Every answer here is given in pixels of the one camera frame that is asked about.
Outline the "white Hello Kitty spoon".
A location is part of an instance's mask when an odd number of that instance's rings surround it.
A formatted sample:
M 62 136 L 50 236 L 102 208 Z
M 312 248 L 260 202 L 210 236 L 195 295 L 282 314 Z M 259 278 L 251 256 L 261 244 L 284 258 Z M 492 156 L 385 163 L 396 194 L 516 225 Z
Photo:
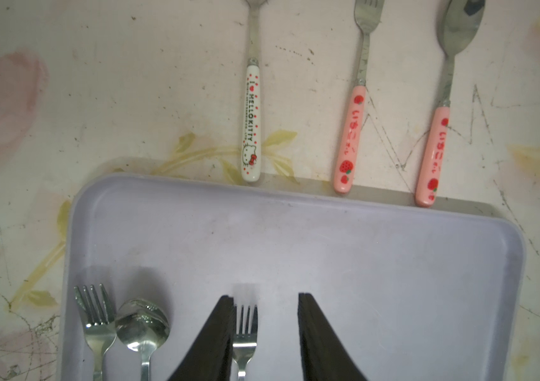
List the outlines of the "white Hello Kitty spoon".
M 249 0 L 249 44 L 246 65 L 246 96 L 241 145 L 241 176 L 248 183 L 260 179 L 262 167 L 260 89 L 260 8 L 264 1 Z

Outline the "white Hello Kitty fork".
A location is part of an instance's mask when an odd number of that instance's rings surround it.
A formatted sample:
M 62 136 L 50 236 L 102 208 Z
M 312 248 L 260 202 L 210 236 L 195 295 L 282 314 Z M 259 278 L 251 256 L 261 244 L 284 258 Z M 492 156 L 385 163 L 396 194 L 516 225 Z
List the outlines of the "white Hello Kitty fork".
M 238 381 L 246 380 L 246 366 L 252 360 L 257 348 L 258 308 L 257 306 L 235 306 L 235 326 L 232 357 L 238 368 Z

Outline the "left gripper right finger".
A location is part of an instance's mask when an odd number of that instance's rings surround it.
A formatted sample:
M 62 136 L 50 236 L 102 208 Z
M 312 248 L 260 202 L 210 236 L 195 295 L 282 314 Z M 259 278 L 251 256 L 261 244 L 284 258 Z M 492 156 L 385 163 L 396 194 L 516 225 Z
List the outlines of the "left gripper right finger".
M 304 380 L 366 380 L 310 293 L 299 293 L 298 320 Z

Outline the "cow pattern handle fork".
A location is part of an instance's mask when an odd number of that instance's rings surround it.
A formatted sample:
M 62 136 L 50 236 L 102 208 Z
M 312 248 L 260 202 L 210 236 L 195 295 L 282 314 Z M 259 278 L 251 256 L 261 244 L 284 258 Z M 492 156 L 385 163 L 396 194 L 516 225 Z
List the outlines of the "cow pattern handle fork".
M 98 286 L 98 291 L 94 285 L 74 286 L 74 292 L 81 312 L 84 339 L 94 355 L 93 380 L 103 381 L 104 357 L 117 338 L 114 306 L 103 284 Z

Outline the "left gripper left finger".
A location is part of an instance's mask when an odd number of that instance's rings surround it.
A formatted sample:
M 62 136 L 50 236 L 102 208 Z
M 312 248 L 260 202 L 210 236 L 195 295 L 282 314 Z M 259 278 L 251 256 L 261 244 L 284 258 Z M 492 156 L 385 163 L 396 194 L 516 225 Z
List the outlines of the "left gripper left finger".
M 234 301 L 223 295 L 169 380 L 229 380 L 234 335 Z

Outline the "cow pattern handle spoon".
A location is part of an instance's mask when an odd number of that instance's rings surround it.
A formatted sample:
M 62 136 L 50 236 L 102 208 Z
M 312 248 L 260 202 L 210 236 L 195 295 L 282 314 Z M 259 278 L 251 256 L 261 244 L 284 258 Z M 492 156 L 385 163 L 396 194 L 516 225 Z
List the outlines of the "cow pattern handle spoon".
M 150 381 L 152 354 L 170 334 L 164 311 L 149 300 L 133 298 L 119 308 L 115 327 L 122 344 L 141 357 L 141 380 Z

